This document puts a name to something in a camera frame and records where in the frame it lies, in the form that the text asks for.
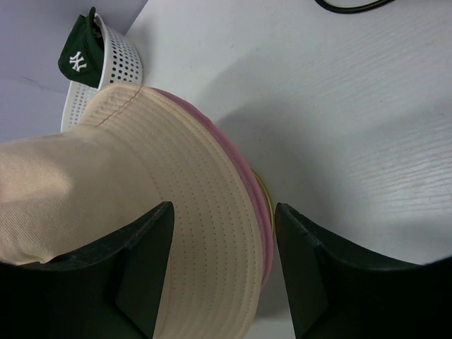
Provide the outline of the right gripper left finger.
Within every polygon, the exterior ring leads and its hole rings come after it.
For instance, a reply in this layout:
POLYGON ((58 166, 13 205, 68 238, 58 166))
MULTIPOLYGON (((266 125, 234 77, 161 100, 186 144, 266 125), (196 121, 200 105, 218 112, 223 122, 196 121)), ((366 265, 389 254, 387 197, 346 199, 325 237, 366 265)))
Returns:
POLYGON ((49 263, 2 264, 1 337, 153 337, 173 229, 164 202, 49 263))

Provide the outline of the beige bucket hat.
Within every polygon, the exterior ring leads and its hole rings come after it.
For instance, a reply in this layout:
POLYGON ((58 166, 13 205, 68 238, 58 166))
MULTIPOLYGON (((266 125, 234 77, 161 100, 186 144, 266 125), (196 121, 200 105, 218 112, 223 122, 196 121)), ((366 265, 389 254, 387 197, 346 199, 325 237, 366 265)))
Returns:
POLYGON ((111 85, 68 131, 1 144, 1 265, 50 261, 170 202, 151 338, 243 338, 261 293, 260 229, 240 176, 187 111, 111 85))

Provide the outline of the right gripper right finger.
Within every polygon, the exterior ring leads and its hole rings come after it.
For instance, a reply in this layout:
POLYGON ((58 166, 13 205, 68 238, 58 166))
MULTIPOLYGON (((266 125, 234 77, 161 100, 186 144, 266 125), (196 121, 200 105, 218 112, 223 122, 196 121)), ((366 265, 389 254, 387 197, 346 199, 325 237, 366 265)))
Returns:
POLYGON ((286 203, 275 230, 297 338, 450 338, 451 260, 417 265, 335 234, 286 203))

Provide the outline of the pink bucket hat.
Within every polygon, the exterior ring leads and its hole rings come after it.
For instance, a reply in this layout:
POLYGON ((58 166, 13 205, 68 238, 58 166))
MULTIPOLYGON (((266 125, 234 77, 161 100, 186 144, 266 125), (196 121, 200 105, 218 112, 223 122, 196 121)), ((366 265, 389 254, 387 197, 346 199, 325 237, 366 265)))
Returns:
POLYGON ((258 221, 260 229, 262 254, 263 254, 263 275, 261 287, 265 287, 273 265, 274 254, 274 234, 271 232, 270 219, 266 208, 266 202, 260 187, 254 177, 252 169, 244 156, 240 153, 234 143, 226 137, 226 135, 204 114, 201 113, 195 106, 186 100, 177 97, 176 95, 167 91, 158 89, 161 95, 173 101, 176 105, 187 111, 194 119, 196 119, 216 140, 228 158, 234 165, 242 183, 248 193, 254 208, 254 214, 258 221))

